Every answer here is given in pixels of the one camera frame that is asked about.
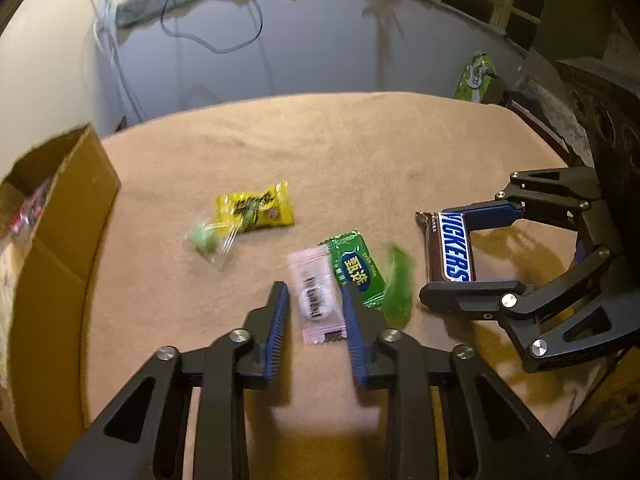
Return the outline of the green clear-wrapped candy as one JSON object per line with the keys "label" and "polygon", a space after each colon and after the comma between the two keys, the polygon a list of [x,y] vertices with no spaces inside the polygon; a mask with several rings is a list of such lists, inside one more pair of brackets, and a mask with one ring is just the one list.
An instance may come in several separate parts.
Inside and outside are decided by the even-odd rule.
{"label": "green clear-wrapped candy", "polygon": [[191,252],[222,269],[231,256],[239,230],[239,222],[198,220],[186,231],[184,244]]}

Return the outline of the yellow candy packet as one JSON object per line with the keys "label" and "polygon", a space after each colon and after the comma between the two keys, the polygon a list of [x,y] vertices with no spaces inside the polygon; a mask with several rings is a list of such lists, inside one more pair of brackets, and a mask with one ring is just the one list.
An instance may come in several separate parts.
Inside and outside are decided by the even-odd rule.
{"label": "yellow candy packet", "polygon": [[295,223],[286,182],[278,182],[260,193],[237,192],[218,196],[215,206],[216,220],[240,233]]}

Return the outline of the brown cardboard box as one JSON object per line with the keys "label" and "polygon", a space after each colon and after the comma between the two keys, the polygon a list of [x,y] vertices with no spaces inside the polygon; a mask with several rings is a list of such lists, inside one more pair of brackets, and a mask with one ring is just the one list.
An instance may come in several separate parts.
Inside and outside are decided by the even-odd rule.
{"label": "brown cardboard box", "polygon": [[[37,224],[12,234],[22,203],[49,178]],[[1,420],[43,477],[52,476],[84,431],[82,317],[119,188],[90,126],[34,146],[1,181]]]}

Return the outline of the Snickers chocolate bar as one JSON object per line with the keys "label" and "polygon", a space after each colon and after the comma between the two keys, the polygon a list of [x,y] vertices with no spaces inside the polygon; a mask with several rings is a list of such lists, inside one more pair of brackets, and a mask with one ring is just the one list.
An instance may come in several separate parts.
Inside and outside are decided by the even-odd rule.
{"label": "Snickers chocolate bar", "polygon": [[460,212],[416,213],[424,235],[427,281],[474,282],[475,266],[468,230]]}

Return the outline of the red bean cake packet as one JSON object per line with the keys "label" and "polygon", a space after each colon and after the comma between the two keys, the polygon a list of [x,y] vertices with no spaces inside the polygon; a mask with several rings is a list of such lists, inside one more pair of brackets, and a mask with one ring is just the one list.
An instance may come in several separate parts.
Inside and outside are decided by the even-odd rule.
{"label": "red bean cake packet", "polygon": [[32,195],[29,195],[22,203],[18,213],[12,219],[10,231],[17,235],[32,230],[37,224],[44,206],[46,206],[48,194],[52,185],[49,178],[42,185],[36,188]]}

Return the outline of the plain green candy wrapper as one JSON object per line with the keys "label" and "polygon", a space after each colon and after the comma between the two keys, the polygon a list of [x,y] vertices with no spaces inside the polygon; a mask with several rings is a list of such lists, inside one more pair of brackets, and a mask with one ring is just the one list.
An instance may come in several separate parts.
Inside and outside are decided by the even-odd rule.
{"label": "plain green candy wrapper", "polygon": [[387,247],[388,273],[381,302],[387,324],[405,328],[414,304],[414,262],[404,248],[392,243]]}

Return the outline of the pink white candy packet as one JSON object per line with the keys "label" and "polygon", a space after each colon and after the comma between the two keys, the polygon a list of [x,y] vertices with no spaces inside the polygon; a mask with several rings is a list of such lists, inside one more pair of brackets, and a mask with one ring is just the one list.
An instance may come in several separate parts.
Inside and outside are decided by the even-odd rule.
{"label": "pink white candy packet", "polygon": [[346,326],[331,266],[329,248],[319,245],[288,255],[305,344],[345,339]]}

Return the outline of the green mint candy packet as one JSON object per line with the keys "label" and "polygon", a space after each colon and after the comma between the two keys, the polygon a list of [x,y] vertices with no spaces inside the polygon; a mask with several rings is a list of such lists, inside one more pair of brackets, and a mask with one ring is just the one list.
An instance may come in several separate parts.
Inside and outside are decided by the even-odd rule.
{"label": "green mint candy packet", "polygon": [[322,240],[321,245],[329,249],[338,284],[354,284],[362,303],[369,308],[378,308],[382,304],[385,281],[362,234],[349,231]]}

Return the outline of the white cabinet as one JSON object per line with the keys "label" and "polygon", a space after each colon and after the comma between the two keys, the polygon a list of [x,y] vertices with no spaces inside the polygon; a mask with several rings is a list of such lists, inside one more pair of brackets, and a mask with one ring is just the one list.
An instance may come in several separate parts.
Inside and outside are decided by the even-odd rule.
{"label": "white cabinet", "polygon": [[124,104],[96,41],[104,0],[23,0],[1,35],[1,172],[60,132],[116,131]]}

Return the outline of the green white snack bag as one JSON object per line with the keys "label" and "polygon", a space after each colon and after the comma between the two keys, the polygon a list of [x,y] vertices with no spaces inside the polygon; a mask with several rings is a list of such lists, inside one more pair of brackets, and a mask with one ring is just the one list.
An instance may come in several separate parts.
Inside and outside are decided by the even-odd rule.
{"label": "green white snack bag", "polygon": [[454,90],[454,98],[460,101],[483,103],[496,79],[497,72],[490,56],[484,51],[476,51],[471,61],[464,66]]}

